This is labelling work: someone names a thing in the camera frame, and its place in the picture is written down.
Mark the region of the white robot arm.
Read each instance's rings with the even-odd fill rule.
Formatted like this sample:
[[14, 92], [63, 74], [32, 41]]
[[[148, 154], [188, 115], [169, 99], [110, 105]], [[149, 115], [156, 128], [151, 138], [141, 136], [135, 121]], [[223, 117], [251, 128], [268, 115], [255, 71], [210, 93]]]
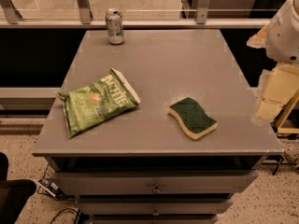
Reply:
[[299, 90], [299, 0], [287, 0], [271, 21], [247, 45], [265, 48], [266, 56], [277, 65], [262, 71], [252, 122], [271, 122]]

